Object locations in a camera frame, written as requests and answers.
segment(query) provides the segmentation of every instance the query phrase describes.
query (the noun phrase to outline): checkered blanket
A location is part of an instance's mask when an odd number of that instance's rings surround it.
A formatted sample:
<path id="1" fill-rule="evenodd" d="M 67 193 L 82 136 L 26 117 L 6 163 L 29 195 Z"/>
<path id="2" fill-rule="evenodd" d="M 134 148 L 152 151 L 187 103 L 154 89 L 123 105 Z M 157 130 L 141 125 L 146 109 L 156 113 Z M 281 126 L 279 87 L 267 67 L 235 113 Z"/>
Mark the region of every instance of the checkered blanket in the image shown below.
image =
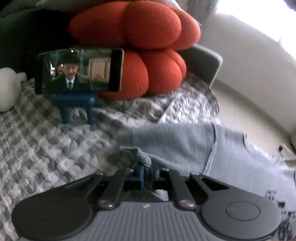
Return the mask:
<path id="1" fill-rule="evenodd" d="M 11 222 L 14 206 L 33 194 L 82 178 L 97 170 L 113 174 L 134 163 L 112 162 L 121 130 L 158 122 L 216 121 L 217 100 L 208 86 L 188 73 L 169 94 L 129 101 L 98 100 L 94 125 L 83 109 L 69 110 L 61 123 L 50 99 L 35 95 L 34 80 L 22 85 L 14 108 L 0 114 L 0 240 L 18 238 Z"/>

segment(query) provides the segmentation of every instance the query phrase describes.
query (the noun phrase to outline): tiled floor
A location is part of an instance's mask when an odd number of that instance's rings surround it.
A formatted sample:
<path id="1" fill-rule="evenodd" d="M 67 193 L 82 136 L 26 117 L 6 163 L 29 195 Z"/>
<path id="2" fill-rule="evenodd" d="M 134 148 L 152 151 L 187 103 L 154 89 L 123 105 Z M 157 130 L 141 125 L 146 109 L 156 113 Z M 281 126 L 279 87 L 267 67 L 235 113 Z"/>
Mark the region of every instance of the tiled floor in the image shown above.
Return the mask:
<path id="1" fill-rule="evenodd" d="M 214 82 L 212 91 L 218 99 L 222 124 L 246 133 L 250 142 L 271 156 L 279 156 L 282 142 L 290 147 L 289 134 L 244 96 L 220 81 Z"/>

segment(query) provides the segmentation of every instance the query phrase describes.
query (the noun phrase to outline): smartphone screen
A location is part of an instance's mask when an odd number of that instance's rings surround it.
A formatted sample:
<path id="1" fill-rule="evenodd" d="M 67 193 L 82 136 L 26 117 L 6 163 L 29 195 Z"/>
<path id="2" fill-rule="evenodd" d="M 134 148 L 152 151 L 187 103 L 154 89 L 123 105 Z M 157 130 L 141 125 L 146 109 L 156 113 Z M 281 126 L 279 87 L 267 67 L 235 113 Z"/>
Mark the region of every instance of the smartphone screen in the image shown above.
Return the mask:
<path id="1" fill-rule="evenodd" d="M 119 92 L 123 49 L 71 48 L 37 56 L 35 92 Z"/>

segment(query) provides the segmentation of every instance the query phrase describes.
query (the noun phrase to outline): blue phone stand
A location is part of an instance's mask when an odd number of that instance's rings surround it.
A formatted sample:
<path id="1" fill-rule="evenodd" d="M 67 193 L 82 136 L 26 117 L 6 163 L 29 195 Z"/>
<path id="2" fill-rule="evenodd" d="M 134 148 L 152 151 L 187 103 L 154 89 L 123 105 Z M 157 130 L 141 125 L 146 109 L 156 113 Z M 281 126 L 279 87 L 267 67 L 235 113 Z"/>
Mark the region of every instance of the blue phone stand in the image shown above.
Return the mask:
<path id="1" fill-rule="evenodd" d="M 87 123 L 92 124 L 92 107 L 96 103 L 96 96 L 93 93 L 63 93 L 52 98 L 54 106 L 58 107 L 64 124 L 69 122 L 65 108 L 80 107 L 86 109 Z"/>

